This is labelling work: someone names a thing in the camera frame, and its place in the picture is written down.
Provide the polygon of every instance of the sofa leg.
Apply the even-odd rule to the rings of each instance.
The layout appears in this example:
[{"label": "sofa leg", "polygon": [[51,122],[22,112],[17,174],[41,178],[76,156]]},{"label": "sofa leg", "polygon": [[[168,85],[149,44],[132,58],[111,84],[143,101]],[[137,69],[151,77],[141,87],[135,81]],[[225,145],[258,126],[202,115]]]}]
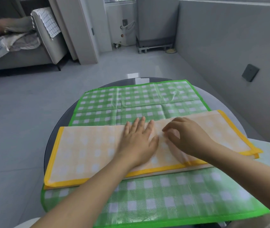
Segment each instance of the sofa leg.
[{"label": "sofa leg", "polygon": [[59,66],[58,64],[56,64],[56,66],[57,66],[58,70],[59,70],[59,71],[61,71],[61,68],[60,68],[60,66]]}]

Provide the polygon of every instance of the folded mat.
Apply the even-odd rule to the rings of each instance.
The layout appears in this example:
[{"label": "folded mat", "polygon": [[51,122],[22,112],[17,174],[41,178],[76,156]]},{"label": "folded mat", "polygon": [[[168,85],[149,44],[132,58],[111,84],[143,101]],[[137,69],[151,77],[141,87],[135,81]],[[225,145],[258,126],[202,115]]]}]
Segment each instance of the folded mat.
[{"label": "folded mat", "polygon": [[[196,121],[216,141],[240,154],[262,151],[239,132],[222,111],[186,116]],[[205,161],[184,154],[163,136],[162,128],[172,119],[155,122],[151,137],[160,137],[156,154],[126,176],[143,177],[210,167]],[[124,126],[61,127],[46,170],[46,188],[80,185],[101,170],[114,156]]]}]

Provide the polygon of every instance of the gray sofa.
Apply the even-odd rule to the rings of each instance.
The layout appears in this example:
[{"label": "gray sofa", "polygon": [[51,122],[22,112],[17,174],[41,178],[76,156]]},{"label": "gray sofa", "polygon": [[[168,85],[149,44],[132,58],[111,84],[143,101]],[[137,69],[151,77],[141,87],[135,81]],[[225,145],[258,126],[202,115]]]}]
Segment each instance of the gray sofa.
[{"label": "gray sofa", "polygon": [[22,49],[16,52],[9,52],[0,57],[0,70],[50,63],[57,65],[68,52],[62,33],[57,34],[52,39],[37,13],[32,12],[32,14],[41,45],[36,49]]}]

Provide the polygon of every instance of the left hand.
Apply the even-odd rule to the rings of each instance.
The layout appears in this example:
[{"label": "left hand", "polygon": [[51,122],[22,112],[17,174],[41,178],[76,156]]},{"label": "left hand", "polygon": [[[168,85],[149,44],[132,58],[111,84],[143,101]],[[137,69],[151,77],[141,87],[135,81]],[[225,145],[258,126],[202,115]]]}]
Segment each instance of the left hand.
[{"label": "left hand", "polygon": [[134,168],[146,163],[153,156],[158,148],[159,137],[156,135],[149,142],[149,137],[154,127],[154,120],[151,120],[144,129],[145,117],[135,120],[131,126],[126,123],[124,133],[114,158],[123,158]]}]

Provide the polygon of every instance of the round table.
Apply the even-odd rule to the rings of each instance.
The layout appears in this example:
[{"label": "round table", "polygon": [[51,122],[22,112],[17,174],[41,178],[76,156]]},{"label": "round table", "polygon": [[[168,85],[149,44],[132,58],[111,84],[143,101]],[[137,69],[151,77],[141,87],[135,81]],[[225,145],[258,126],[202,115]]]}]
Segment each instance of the round table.
[{"label": "round table", "polygon": [[[161,82],[161,81],[168,81],[172,79],[168,78],[160,78],[160,77],[146,77],[150,79],[150,82]],[[112,82],[110,84],[104,85],[101,88],[104,87],[112,87],[112,86],[126,86],[126,85],[135,85],[135,78],[130,78],[130,79],[124,79],[124,80],[119,80]],[[244,134],[245,130],[242,127],[241,123],[238,121],[238,119],[235,117],[235,115],[216,97],[213,95],[209,94],[208,92],[195,87],[195,89],[198,91],[198,93],[201,95],[201,97],[204,99],[204,101],[207,103],[209,108],[211,110],[222,110],[226,113],[226,115],[230,118],[230,120],[235,124],[235,126]],[[48,139],[46,149],[45,149],[45,154],[44,154],[44,173],[46,171],[50,155],[53,150],[53,146],[55,143],[55,139],[58,133],[58,130],[61,126],[68,126],[69,122],[73,116],[73,112],[75,110],[75,107],[77,105],[77,102],[75,102],[69,109],[62,115],[62,117],[59,119],[57,122],[55,128],[53,129],[53,132],[50,135],[50,138]]]}]

